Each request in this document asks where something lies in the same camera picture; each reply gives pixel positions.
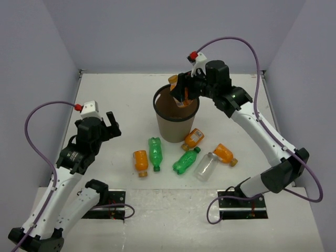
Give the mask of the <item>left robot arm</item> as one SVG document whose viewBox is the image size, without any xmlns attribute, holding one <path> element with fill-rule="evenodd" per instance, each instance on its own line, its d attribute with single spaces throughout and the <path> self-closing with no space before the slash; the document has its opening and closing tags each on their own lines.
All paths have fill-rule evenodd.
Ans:
<svg viewBox="0 0 336 252">
<path fill-rule="evenodd" d="M 66 233 L 78 220 L 92 208 L 106 205 L 108 185 L 92 179 L 85 184 L 77 199 L 64 208 L 69 194 L 95 161 L 102 143 L 121 136 L 113 112 L 106 115 L 110 125 L 91 113 L 84 113 L 76 121 L 77 134 L 61 150 L 40 202 L 22 227 L 13 228 L 8 235 L 16 245 L 14 251 L 18 248 L 24 251 L 60 251 Z"/>
</svg>

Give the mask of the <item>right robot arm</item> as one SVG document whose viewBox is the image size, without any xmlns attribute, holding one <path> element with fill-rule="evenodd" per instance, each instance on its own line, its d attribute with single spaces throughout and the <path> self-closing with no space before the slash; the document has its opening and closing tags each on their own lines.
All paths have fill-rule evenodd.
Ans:
<svg viewBox="0 0 336 252">
<path fill-rule="evenodd" d="M 173 75 L 169 84 L 170 94 L 178 102 L 200 96 L 212 99 L 217 109 L 245 130 L 268 160 L 268 170 L 236 186 L 234 200 L 239 206 L 248 205 L 258 194 L 281 192 L 303 173 L 308 151 L 294 147 L 254 111 L 252 97 L 243 88 L 232 85 L 229 67 L 223 61 L 209 61 L 205 70 L 198 68 L 196 73 Z"/>
</svg>

